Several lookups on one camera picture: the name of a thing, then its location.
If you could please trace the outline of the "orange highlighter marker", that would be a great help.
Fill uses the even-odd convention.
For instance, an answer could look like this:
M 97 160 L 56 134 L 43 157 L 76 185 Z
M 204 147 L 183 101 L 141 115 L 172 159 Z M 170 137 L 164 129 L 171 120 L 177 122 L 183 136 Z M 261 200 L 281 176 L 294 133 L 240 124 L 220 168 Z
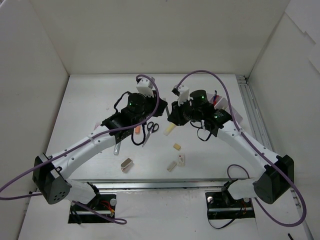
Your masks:
M 135 132 L 136 135 L 140 134 L 140 132 L 141 132 L 141 127 L 140 127 L 140 126 L 137 126 L 137 127 L 135 128 L 134 132 Z

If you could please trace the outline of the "black handled scissors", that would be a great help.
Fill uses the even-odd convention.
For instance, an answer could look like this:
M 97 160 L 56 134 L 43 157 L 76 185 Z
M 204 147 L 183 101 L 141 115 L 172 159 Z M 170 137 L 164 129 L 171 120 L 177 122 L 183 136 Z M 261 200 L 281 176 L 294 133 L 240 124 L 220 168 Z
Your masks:
M 155 123 L 153 121 L 150 121 L 148 124 L 147 124 L 147 135 L 145 137 L 145 140 L 142 144 L 142 147 L 144 147 L 147 143 L 147 141 L 149 140 L 151 134 L 155 133 L 156 131 L 158 131 L 159 129 L 159 124 L 158 123 Z

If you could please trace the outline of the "purple pastel highlighter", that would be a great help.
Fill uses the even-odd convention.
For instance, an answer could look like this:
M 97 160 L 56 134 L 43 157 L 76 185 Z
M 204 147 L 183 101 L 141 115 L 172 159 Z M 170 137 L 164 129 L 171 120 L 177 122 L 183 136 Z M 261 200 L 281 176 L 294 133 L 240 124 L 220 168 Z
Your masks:
M 169 108 L 168 108 L 168 106 L 166 106 L 165 107 L 165 111 L 166 111 L 166 115 L 167 115 L 167 118 L 169 117 L 169 115 L 170 115 L 170 112 L 169 112 Z

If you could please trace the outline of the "yellow highlighter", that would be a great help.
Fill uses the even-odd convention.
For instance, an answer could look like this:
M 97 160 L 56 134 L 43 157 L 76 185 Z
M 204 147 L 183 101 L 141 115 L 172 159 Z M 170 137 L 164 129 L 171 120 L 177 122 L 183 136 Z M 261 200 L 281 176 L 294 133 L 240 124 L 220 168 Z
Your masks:
M 175 127 L 176 127 L 176 125 L 174 123 L 170 122 L 169 125 L 163 131 L 163 134 L 165 136 L 168 136 L 175 129 Z

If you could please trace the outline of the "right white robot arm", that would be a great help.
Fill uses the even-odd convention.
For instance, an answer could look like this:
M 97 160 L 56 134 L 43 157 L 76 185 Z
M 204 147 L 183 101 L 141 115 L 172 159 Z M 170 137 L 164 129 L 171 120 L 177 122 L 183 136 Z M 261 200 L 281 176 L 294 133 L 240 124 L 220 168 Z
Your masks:
M 216 109 L 208 101 L 205 90 L 189 92 L 175 88 L 173 93 L 178 99 L 171 104 L 169 122 L 176 126 L 199 123 L 211 136 L 231 146 L 256 172 L 256 178 L 227 184 L 221 193 L 225 205 L 233 206 L 243 198 L 259 198 L 271 205 L 290 188 L 288 181 L 294 180 L 294 161 L 290 156 L 280 156 L 246 135 L 228 111 Z

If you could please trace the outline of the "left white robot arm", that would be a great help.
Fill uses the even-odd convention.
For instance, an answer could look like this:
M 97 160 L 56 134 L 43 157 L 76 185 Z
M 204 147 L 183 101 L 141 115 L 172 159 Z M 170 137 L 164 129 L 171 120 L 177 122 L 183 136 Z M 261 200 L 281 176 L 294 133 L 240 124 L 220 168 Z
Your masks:
M 72 173 L 95 155 L 131 136 L 134 128 L 149 116 L 162 116 L 167 105 L 161 98 L 131 93 L 125 108 L 103 120 L 80 142 L 52 157 L 44 153 L 37 156 L 32 180 L 47 203 L 69 200 L 80 202 L 89 210 L 96 209 L 100 204 L 98 189 L 89 182 L 72 180 Z

